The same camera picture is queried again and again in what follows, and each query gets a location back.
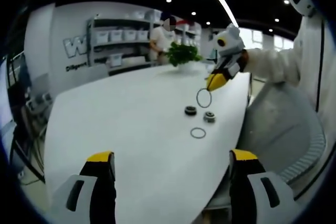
white pot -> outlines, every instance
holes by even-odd
[[[189,72],[193,71],[193,67],[194,67],[193,63],[194,62],[190,61],[190,62],[187,62],[185,64],[179,64],[177,66],[179,72],[181,72],[181,73],[189,73]]]

green plant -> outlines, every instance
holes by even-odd
[[[189,61],[200,61],[202,56],[197,54],[197,48],[194,46],[178,45],[175,42],[167,52],[169,62],[176,67],[179,64],[185,64]]]

rubber o-ring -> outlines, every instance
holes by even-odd
[[[204,135],[203,135],[203,136],[195,136],[195,135],[193,135],[193,131],[194,131],[194,130],[201,130],[201,131],[203,131]],[[201,139],[201,138],[204,138],[204,137],[206,136],[206,132],[205,132],[204,129],[202,129],[202,128],[200,128],[200,127],[195,127],[195,128],[192,128],[192,129],[190,130],[190,135],[191,135],[193,138]]]
[[[210,102],[209,102],[209,104],[208,104],[207,106],[202,106],[202,105],[200,104],[200,101],[198,100],[198,95],[200,94],[200,92],[201,92],[202,90],[206,90],[206,91],[208,91],[208,90],[205,89],[205,88],[200,89],[200,90],[197,92],[197,95],[196,95],[196,101],[197,101],[198,106],[200,106],[201,108],[204,108],[204,109],[205,109],[205,108],[208,108],[208,107],[211,105],[211,103],[212,103],[212,95],[211,95],[211,92],[208,91],[208,93],[209,93],[209,95],[210,95]]]

gray conveyor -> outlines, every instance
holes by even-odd
[[[321,123],[307,98],[287,84],[267,83],[247,108],[237,149],[257,155],[266,171],[292,186],[321,158],[326,141]],[[205,209],[229,208],[228,173]]]

window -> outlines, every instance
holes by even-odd
[[[274,47],[283,48],[284,39],[279,36],[274,36]]]
[[[291,49],[294,47],[294,42],[289,39],[283,39],[284,49]]]
[[[263,33],[261,31],[253,31],[252,33],[254,42],[263,43]]]
[[[274,48],[276,51],[280,51],[283,49],[291,49],[293,47],[294,47],[293,41],[282,38],[280,36],[274,36]]]
[[[263,34],[260,31],[251,30],[247,28],[240,28],[240,37],[242,38],[245,48],[262,48]]]

